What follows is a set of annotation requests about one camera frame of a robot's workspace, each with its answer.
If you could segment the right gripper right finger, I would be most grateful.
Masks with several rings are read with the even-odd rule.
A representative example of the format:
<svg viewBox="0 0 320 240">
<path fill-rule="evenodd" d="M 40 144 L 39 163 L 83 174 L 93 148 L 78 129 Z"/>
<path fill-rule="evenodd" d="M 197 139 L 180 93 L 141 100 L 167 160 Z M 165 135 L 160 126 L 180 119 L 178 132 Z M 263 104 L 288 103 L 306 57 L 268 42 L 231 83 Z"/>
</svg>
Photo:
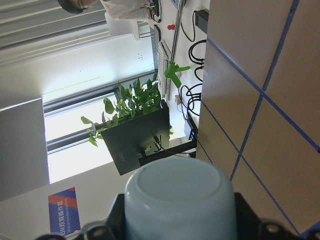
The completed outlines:
<svg viewBox="0 0 320 240">
<path fill-rule="evenodd" d="M 281 224 L 260 219 L 241 193 L 235 192 L 238 240 L 299 240 Z"/>
</svg>

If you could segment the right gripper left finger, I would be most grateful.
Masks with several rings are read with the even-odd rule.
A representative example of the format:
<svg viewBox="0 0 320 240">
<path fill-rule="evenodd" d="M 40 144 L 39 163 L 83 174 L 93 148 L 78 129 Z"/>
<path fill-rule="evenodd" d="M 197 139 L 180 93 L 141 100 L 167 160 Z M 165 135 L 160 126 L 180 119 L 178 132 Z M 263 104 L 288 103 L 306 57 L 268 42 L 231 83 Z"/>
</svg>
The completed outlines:
<svg viewBox="0 0 320 240">
<path fill-rule="evenodd" d="M 83 240 L 124 240 L 125 239 L 125 198 L 118 194 L 104 220 L 96 220 L 82 227 Z"/>
</svg>

